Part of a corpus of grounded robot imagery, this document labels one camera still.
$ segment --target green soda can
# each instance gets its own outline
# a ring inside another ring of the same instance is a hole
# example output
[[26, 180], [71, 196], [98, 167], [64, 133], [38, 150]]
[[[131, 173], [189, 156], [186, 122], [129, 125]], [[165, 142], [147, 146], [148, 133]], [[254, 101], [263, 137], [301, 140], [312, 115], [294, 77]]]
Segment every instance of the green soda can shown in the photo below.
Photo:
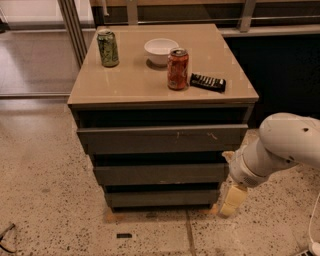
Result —
[[118, 46], [115, 34], [110, 29], [98, 31], [97, 36], [101, 64], [104, 67], [114, 67], [119, 64]]

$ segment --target drawer cabinet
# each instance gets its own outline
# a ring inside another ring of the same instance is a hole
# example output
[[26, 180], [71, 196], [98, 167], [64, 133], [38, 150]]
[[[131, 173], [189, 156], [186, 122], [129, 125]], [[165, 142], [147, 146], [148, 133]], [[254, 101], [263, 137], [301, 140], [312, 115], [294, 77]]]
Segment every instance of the drawer cabinet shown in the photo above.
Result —
[[[94, 39], [68, 100], [108, 206], [211, 207], [228, 175], [222, 152], [240, 147], [258, 94], [214, 24], [108, 28], [120, 64], [103, 67]], [[187, 49], [188, 80], [223, 78], [225, 92], [168, 89], [143, 47], [154, 38]]]
[[252, 106], [71, 109], [97, 182], [116, 210], [210, 208], [228, 175], [222, 152], [241, 145]]

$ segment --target drawer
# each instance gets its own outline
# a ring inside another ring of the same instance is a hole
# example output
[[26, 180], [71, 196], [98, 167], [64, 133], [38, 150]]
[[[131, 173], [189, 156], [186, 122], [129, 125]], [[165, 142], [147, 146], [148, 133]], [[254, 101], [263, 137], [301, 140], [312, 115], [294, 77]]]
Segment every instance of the drawer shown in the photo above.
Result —
[[200, 184], [223, 182], [228, 165], [172, 164], [95, 167], [97, 182], [103, 186]]
[[247, 124], [80, 128], [77, 133], [85, 152], [95, 155], [235, 150], [247, 128]]
[[219, 197], [218, 190], [156, 191], [132, 193], [106, 193], [110, 208], [149, 206], [204, 205], [211, 208]]

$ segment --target white bowl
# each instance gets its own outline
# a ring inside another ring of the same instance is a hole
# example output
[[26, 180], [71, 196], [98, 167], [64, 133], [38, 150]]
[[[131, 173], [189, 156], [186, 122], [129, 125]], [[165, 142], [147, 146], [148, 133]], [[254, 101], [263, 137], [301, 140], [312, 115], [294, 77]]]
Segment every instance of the white bowl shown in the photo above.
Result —
[[149, 60], [157, 66], [166, 66], [170, 50], [176, 47], [179, 47], [177, 42], [166, 38], [152, 39], [144, 45]]

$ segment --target red soda can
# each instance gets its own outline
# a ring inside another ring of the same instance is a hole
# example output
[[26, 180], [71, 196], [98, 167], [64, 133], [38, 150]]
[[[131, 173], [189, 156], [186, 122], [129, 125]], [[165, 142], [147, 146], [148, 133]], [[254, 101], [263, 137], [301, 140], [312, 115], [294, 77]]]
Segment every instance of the red soda can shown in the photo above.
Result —
[[188, 86], [189, 54], [186, 49], [173, 48], [168, 57], [168, 87], [182, 90]]

